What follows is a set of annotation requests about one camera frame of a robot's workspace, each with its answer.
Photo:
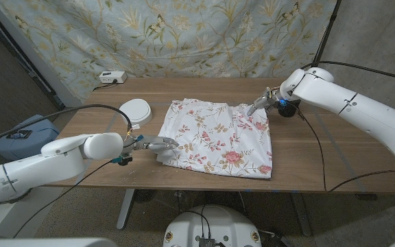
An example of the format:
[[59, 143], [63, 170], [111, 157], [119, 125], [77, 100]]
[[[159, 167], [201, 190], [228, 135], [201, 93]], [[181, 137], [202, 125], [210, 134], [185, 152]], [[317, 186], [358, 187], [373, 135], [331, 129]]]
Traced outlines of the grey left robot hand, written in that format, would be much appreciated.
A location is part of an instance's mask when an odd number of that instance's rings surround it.
[[166, 150], [173, 150], [178, 146], [179, 144], [169, 137], [142, 134], [137, 137], [133, 150], [150, 150], [158, 154]]

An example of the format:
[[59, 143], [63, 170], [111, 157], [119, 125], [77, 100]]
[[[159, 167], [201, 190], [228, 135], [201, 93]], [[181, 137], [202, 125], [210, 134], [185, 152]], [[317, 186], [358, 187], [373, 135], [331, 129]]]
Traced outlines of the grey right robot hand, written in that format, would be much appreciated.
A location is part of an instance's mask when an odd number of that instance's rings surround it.
[[258, 97], [247, 112], [247, 116], [251, 116], [258, 109], [276, 108], [282, 99], [279, 87], [267, 87], [262, 95]]

